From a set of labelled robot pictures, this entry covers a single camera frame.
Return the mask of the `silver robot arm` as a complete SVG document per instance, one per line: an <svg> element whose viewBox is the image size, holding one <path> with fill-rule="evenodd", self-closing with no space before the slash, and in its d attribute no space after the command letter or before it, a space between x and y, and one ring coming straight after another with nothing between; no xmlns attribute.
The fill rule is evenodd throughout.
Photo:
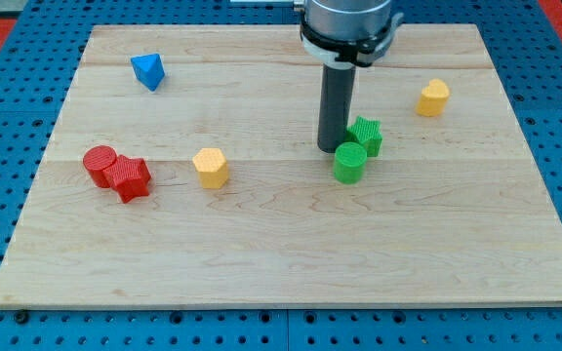
<svg viewBox="0 0 562 351"><path fill-rule="evenodd" d="M337 70L369 67L383 58L404 14L392 0L271 0L300 17L304 49Z"/></svg>

